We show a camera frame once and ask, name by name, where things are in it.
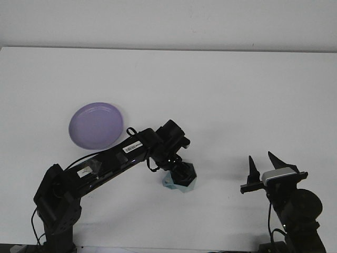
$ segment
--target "black cable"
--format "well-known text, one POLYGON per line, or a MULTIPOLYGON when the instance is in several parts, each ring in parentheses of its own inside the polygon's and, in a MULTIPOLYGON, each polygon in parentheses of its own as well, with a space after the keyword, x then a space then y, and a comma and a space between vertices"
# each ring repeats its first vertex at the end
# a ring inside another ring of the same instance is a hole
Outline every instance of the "black cable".
MULTIPOLYGON (((130 135, 130 136, 133 136, 133 135, 137 134, 137 131, 136 131, 134 128, 127 128, 127 129, 126 129, 126 132, 127 132, 127 134, 130 135)), ((71 166, 73 166, 75 163, 77 163, 77 162, 83 160, 84 158, 91 157, 91 156, 93 156, 93 155, 100 154, 100 153, 102 153, 102 152, 103 152, 103 151, 99 151, 99 152, 96 152, 96 153, 92 153, 92 154, 85 155, 85 156, 83 156, 83 157, 77 159, 76 161, 72 162, 72 163, 71 163, 71 164, 70 164, 64 171, 70 169, 71 166)))
POLYGON ((42 235, 40 235, 40 237, 38 238, 38 241, 40 242, 41 238, 45 235, 46 235, 46 233, 43 233, 42 235))
POLYGON ((147 167, 148 167, 152 172, 156 172, 157 170, 160 169, 159 166, 158 166, 157 168, 155 168, 155 169, 151 169, 151 166, 150 166, 150 159, 149 159, 149 158, 146 159, 146 165, 147 165, 147 167))
POLYGON ((35 215, 36 211, 37 211, 37 208, 35 208, 35 210, 34 210, 34 212, 33 212, 33 215, 32 215, 32 217, 31 217, 31 224, 32 224, 32 228, 33 228, 33 232, 34 232, 34 235, 35 235, 37 244, 41 246, 40 240, 39 240, 39 238, 37 237, 37 233, 36 233, 36 230, 35 230, 35 227, 34 227, 34 222, 33 222, 33 218, 34 218, 34 215, 35 215))
POLYGON ((100 154, 100 153, 102 153, 103 151, 99 151, 99 152, 96 152, 96 153, 92 153, 92 154, 87 154, 87 155, 85 155, 85 156, 83 156, 83 157, 81 157, 81 158, 79 158, 79 159, 77 159, 76 161, 74 161, 74 162, 72 162, 64 171, 66 171, 66 170, 68 170, 68 169, 70 169, 71 168, 71 166, 73 166, 75 163, 77 163, 77 162, 79 162, 79 161, 81 161, 81 160, 83 160, 84 158, 87 158, 87 157, 92 157, 93 155, 96 155, 96 154, 100 154))
POLYGON ((270 229, 270 216, 271 216, 271 210, 272 210, 272 204, 269 204, 269 210, 268 210, 268 232, 269 232, 269 236, 270 236, 270 242, 272 244, 272 247, 274 248, 274 250, 278 253, 280 253, 279 249, 277 249, 276 245, 275 245, 275 241, 274 241, 274 233, 275 232, 279 232, 282 235, 286 236, 286 233, 284 231, 282 231, 279 228, 275 228, 273 231, 270 229))
POLYGON ((268 210, 268 232, 269 232, 269 236, 271 238, 272 236, 272 230, 270 229, 270 216, 271 216, 271 212, 272 212, 272 204, 269 204, 269 210, 268 210))

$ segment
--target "white label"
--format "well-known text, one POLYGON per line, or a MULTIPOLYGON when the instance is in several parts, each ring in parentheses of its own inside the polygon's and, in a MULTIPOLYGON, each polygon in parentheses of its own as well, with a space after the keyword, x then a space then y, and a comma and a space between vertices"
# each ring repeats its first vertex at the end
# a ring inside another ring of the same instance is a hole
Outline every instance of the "white label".
POLYGON ((131 145, 123 148, 124 152, 125 153, 129 153, 131 152, 132 150, 135 150, 139 147, 141 147, 143 144, 140 142, 140 141, 136 141, 135 143, 132 143, 131 145))
POLYGON ((93 170, 89 166, 87 166, 83 168, 82 170, 79 170, 77 174, 80 178, 83 178, 84 176, 90 174, 91 172, 93 172, 93 170))

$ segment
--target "white wall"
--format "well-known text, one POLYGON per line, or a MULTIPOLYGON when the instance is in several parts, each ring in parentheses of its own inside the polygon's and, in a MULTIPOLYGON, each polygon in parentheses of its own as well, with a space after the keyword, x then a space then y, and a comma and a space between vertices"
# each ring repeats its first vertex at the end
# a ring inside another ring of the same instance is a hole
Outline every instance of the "white wall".
POLYGON ((0 46, 337 51, 337 1, 6 1, 0 46))

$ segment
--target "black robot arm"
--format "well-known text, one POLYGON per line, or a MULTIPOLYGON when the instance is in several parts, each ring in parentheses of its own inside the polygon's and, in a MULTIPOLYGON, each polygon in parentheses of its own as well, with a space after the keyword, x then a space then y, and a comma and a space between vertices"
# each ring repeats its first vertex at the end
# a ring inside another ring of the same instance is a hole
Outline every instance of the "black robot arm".
POLYGON ((62 170, 54 164, 47 170, 34 202, 44 224, 48 252, 76 251, 73 225, 81 216, 81 197, 137 163, 152 158, 158 169, 171 172, 175 184, 186 186, 196 177, 193 165, 176 154, 181 147, 187 148, 190 141, 172 120, 156 132, 148 128, 130 135, 122 143, 69 169, 62 170))
POLYGON ((260 253, 325 253, 325 247, 317 233, 320 225, 316 221, 323 210, 322 202, 314 193, 297 188, 297 183, 306 179, 308 173, 300 172, 295 165, 281 161, 270 152, 268 155, 275 170, 263 173, 260 180, 260 173, 249 157, 250 175, 247 184, 241 186, 241 193, 258 189, 266 191, 269 202, 286 231, 286 246, 281 242, 260 245, 260 253))

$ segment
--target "white tabletop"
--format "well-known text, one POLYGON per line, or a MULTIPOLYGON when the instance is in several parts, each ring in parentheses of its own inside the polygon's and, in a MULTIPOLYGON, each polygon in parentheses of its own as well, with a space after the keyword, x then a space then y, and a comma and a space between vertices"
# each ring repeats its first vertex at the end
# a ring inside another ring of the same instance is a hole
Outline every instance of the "white tabletop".
POLYGON ((256 250, 269 240, 269 203, 240 185, 248 155, 264 172, 271 151, 309 173, 299 187, 322 200, 318 232, 336 252, 336 81, 336 54, 4 47, 0 243, 35 242, 30 217, 45 171, 90 153, 69 138, 71 116, 109 102, 137 130, 173 119, 191 139, 180 155, 198 179, 181 193, 162 186, 164 171, 138 164, 82 199, 77 245, 256 250))

